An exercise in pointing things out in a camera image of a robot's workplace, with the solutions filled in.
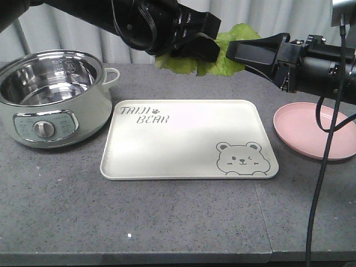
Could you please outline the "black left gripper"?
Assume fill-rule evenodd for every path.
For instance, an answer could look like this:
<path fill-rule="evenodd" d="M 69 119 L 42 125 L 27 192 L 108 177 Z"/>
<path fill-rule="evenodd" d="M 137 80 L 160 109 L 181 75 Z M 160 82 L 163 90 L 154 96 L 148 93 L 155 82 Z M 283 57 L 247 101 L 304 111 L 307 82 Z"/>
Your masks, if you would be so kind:
<path fill-rule="evenodd" d="M 169 7 L 174 14 L 170 56 L 216 62 L 220 47 L 215 39 L 221 19 L 210 12 L 199 12 L 178 2 L 170 2 Z"/>

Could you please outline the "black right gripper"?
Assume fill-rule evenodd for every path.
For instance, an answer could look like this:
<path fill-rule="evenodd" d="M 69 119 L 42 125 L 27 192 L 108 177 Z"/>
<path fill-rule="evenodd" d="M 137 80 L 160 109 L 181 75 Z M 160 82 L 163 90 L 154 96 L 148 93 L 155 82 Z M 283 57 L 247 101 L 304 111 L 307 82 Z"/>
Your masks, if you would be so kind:
<path fill-rule="evenodd" d="M 296 93 L 298 69 L 304 56 L 305 43 L 298 39 L 289 41 L 289 33 L 231 41 L 226 57 L 243 64 L 247 71 L 273 81 L 282 91 Z"/>

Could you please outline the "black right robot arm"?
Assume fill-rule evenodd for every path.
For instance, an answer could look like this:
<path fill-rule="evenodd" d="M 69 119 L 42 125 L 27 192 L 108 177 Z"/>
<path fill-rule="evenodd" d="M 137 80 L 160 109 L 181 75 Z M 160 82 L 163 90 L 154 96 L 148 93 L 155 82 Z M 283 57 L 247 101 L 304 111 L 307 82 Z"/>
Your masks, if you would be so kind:
<path fill-rule="evenodd" d="M 231 41 L 226 56 L 283 91 L 330 99 L 337 97 L 339 76 L 344 70 L 341 101 L 355 104 L 355 49 L 346 48 L 342 67 L 341 48 L 326 44 L 323 36 L 310 34 L 306 40 L 291 40 L 288 33 L 279 33 L 268 38 Z"/>

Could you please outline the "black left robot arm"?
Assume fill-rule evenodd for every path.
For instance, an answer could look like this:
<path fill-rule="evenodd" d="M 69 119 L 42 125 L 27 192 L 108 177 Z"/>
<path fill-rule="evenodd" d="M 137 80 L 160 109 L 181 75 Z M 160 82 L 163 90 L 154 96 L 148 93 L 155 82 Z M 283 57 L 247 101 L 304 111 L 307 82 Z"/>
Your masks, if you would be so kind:
<path fill-rule="evenodd" d="M 46 1 L 47 5 L 119 36 L 152 56 L 216 62 L 221 20 L 178 1 Z"/>

